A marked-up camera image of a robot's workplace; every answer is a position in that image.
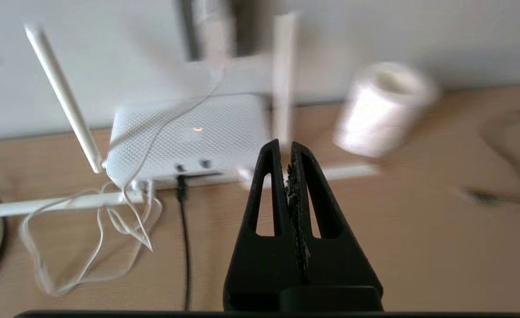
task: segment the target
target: white antenna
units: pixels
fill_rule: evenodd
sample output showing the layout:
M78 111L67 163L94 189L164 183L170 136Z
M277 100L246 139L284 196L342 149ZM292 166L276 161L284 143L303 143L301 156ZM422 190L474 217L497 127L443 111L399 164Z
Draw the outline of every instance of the white antenna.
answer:
M274 138L281 149L289 149L294 118L294 67L297 37L297 14L291 12L274 19L273 93Z
M82 112L74 99L74 95L58 64L58 60L56 60L50 43L48 43L48 39L44 35L44 31L41 28L31 26L25 26L24 30L34 49L34 53L36 53L36 57L38 57L44 69L44 73L48 77L48 81L50 81L50 85L52 85L52 89L54 89L54 93L56 93L56 97L58 97L62 108L64 108L66 117L68 117L68 121L70 121L74 129L74 133L82 146L89 165L91 165L91 169L95 173L101 173L103 171L101 153L99 153L95 140L85 124Z

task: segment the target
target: wooden desk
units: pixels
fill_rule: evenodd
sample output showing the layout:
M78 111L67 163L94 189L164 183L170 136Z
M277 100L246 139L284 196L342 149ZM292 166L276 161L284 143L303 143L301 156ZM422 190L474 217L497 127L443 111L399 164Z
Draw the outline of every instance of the wooden desk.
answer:
M520 87L450 93L417 125L407 144L381 159L382 173L330 182L340 207L384 286L386 310L520 311L520 206L478 207L456 195L477 186L520 193L520 181L478 136L487 118L520 109ZM306 127L330 133L337 107L297 110L297 140L320 161L336 149ZM106 149L109 131L95 133ZM520 126L508 145L520 157ZM93 175L71 135L0 141L0 198L61 197L106 181ZM264 191L260 231L270 230ZM221 310L222 290L247 191L238 184L196 187L187 205L193 258L193 310ZM24 310L181 310L184 257L173 192L133 270L113 282L80 286L63 298L36 286L32 262L16 235L0 267L0 317ZM93 212L38 218L33 224L52 275L74 272L97 241ZM102 266L124 260L132 242L110 229ZM110 256L119 249L119 253Z

